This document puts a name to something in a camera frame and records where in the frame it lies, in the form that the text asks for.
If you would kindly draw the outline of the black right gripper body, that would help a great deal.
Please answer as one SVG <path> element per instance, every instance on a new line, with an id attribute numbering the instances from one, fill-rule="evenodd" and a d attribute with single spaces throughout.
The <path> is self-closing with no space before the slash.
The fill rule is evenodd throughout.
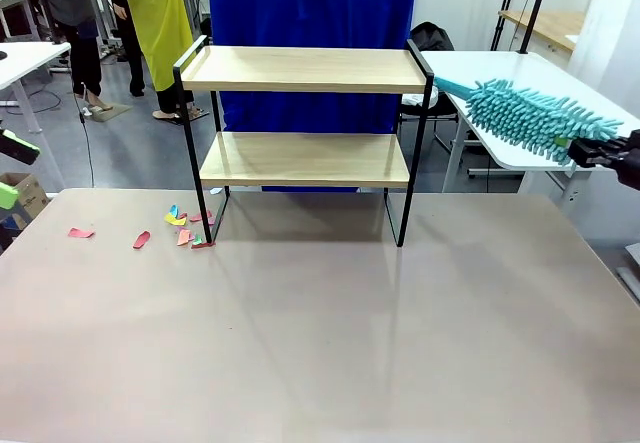
<path id="1" fill-rule="evenodd" d="M 640 189 L 639 138 L 638 130 L 631 132 L 623 149 L 618 153 L 615 168 L 618 181 L 633 189 Z"/>

